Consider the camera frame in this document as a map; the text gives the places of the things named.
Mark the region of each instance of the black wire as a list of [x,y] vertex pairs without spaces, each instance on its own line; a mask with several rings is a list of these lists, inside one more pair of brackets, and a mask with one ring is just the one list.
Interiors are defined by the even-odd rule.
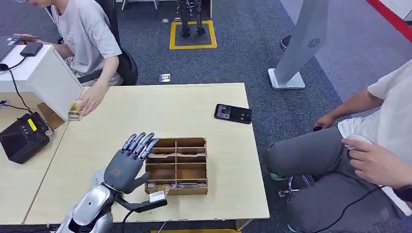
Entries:
[[121,222],[121,232],[124,233],[124,225],[126,223],[127,218],[134,212],[135,210],[129,211],[126,216],[123,219],[123,222]]
[[29,113],[32,114],[33,112],[31,111],[30,107],[27,106],[26,102],[24,102],[23,97],[21,96],[21,94],[20,94],[19,91],[18,91],[17,84],[16,84],[16,80],[15,80],[14,75],[13,75],[13,72],[12,72],[12,69],[14,69],[14,68],[16,68],[17,66],[21,65],[26,59],[27,59],[27,57],[24,57],[24,58],[23,58],[19,63],[17,63],[16,65],[7,68],[7,70],[10,72],[10,75],[12,76],[12,80],[13,80],[13,84],[14,84],[14,88],[15,88],[15,90],[16,90],[16,93],[17,93],[17,95],[20,97],[20,99],[21,99],[21,101],[23,102],[23,104],[24,104],[24,106],[26,107],[26,109],[14,107],[14,106],[11,106],[11,105],[8,105],[8,104],[3,104],[3,105],[4,105],[4,106],[9,106],[9,107],[12,107],[12,108],[16,108],[16,109],[27,110],[27,111],[29,111]]
[[23,58],[19,63],[17,63],[16,65],[14,65],[14,66],[12,66],[12,67],[9,67],[9,70],[10,70],[10,69],[14,69],[14,68],[16,68],[17,66],[21,65],[26,59],[27,59],[27,57],[24,57],[24,58]]
[[12,105],[9,105],[9,104],[5,104],[5,103],[2,103],[1,105],[7,106],[7,107],[12,107],[12,108],[15,108],[15,109],[20,109],[20,110],[27,110],[27,109],[25,109],[25,108],[15,107],[15,106],[12,106]]
[[315,231],[315,232],[313,232],[313,233],[319,233],[319,232],[321,232],[321,231],[324,231],[324,230],[327,230],[327,229],[331,228],[333,225],[335,225],[336,223],[338,223],[338,222],[342,219],[342,217],[343,217],[343,215],[345,214],[346,210],[347,210],[350,206],[358,203],[359,201],[365,199],[367,196],[369,196],[369,195],[372,194],[373,192],[375,192],[375,191],[377,191],[377,190],[381,190],[381,189],[383,189],[384,187],[386,187],[386,186],[377,187],[377,188],[375,188],[375,189],[372,189],[371,191],[369,191],[368,193],[366,193],[365,195],[363,195],[361,198],[359,198],[359,199],[357,199],[356,201],[348,204],[348,205],[343,209],[341,216],[340,216],[336,221],[334,221],[334,222],[333,222],[332,224],[330,224],[329,226],[327,226],[327,227],[325,227],[325,228],[322,228],[322,229],[320,229],[320,230],[317,230],[317,231]]

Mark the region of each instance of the robotic arm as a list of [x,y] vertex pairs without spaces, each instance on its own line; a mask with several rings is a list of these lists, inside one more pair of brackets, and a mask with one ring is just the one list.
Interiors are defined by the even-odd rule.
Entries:
[[150,194],[149,200],[140,203],[128,203],[123,199],[124,194],[132,193],[149,179],[149,172],[135,177],[159,140],[153,138],[154,135],[141,133],[129,137],[107,166],[104,182],[89,189],[68,212],[57,233],[79,233],[82,228],[88,228],[90,233],[108,233],[113,225],[111,207],[114,202],[137,213],[167,205],[163,191]]

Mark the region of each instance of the black handheld device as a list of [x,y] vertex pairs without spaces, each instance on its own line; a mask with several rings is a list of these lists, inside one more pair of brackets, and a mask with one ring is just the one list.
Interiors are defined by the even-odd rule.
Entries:
[[252,110],[230,105],[216,105],[215,118],[243,124],[252,123]]
[[20,52],[20,55],[23,57],[35,57],[42,47],[42,43],[28,42],[26,47]]
[[47,124],[39,113],[25,114],[0,133],[0,143],[7,158],[23,164],[50,142]]

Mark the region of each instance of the black electronic device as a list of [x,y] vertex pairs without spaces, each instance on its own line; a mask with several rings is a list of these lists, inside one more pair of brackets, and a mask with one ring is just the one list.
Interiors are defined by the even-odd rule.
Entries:
[[16,36],[0,36],[0,62],[16,46],[18,39]]
[[23,164],[50,142],[49,127],[39,113],[25,114],[0,133],[0,142],[7,158]]
[[323,129],[323,126],[318,125],[318,126],[315,126],[315,127],[313,128],[313,131],[316,132],[316,131],[320,131],[320,130],[322,130],[322,129]]
[[24,47],[24,49],[20,52],[20,55],[23,57],[34,57],[38,54],[42,47],[42,43],[27,42],[26,47]]
[[215,118],[221,120],[234,121],[243,124],[252,123],[252,110],[239,108],[230,105],[216,105]]
[[395,194],[405,202],[412,202],[412,185],[394,189]]

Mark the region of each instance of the speaker grille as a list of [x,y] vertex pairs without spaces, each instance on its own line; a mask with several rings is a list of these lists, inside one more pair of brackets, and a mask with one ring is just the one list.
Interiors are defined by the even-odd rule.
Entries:
[[321,39],[313,38],[312,40],[309,41],[308,47],[312,49],[314,47],[317,47],[320,43],[321,43]]

